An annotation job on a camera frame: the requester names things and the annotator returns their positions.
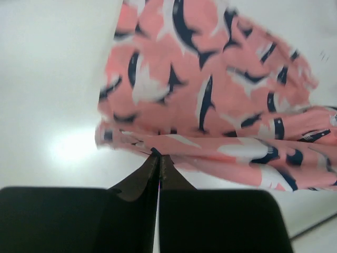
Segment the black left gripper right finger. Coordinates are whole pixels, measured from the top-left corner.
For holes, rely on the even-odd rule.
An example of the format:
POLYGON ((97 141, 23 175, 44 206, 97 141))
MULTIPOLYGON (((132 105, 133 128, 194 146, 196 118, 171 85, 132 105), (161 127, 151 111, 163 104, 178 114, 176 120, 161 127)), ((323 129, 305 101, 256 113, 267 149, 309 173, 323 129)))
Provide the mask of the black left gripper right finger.
POLYGON ((161 252, 293 252, 278 203, 263 190, 197 190, 161 158, 161 252))

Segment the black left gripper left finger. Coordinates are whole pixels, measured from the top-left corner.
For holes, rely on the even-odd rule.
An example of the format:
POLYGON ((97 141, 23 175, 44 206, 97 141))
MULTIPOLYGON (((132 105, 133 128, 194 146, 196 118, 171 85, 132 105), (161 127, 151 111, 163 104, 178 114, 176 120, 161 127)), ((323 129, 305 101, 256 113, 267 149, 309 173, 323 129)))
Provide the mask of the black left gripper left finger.
POLYGON ((159 161, 108 189, 3 188, 1 252, 152 252, 159 161))

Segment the pink shark print shorts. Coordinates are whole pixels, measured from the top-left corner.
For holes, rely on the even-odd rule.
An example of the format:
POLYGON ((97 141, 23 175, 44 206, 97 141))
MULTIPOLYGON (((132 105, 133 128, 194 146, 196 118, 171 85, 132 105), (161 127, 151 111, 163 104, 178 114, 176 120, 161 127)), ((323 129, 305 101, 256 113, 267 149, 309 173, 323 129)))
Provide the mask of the pink shark print shorts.
POLYGON ((97 145, 281 191, 336 189, 336 108, 306 59, 225 1, 124 1, 97 145))

